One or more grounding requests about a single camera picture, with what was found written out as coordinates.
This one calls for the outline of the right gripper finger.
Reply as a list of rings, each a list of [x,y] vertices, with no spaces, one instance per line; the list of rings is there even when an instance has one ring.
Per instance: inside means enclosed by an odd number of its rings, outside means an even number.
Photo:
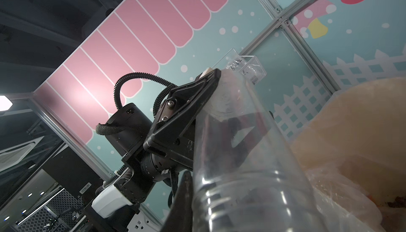
[[[160,232],[192,232],[193,177],[186,171],[180,182],[170,212]]]

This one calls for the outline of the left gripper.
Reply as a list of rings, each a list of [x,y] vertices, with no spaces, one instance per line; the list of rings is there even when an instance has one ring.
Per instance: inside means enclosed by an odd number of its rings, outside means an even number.
[[[196,117],[216,90],[222,72],[214,69],[195,82],[173,88],[159,109],[143,148],[193,169]]]

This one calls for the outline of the clear plastic jar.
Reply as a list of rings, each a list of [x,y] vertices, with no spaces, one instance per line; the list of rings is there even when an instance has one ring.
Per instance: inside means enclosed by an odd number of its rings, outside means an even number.
[[[313,188],[253,85],[222,70],[196,118],[196,232],[325,232]]]

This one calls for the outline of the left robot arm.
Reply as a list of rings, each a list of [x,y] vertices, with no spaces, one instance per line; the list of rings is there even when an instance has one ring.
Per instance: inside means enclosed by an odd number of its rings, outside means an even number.
[[[123,166],[85,207],[85,215],[96,231],[128,231],[130,221],[160,181],[171,188],[170,213],[162,231],[192,231],[196,117],[220,78],[219,69],[208,69],[194,82],[182,86],[143,72],[126,74],[116,82],[117,111],[105,124],[96,126],[96,133],[106,137],[121,155]],[[154,102],[154,120],[149,120],[135,104],[122,103],[121,88],[133,79],[147,79],[165,87]]]

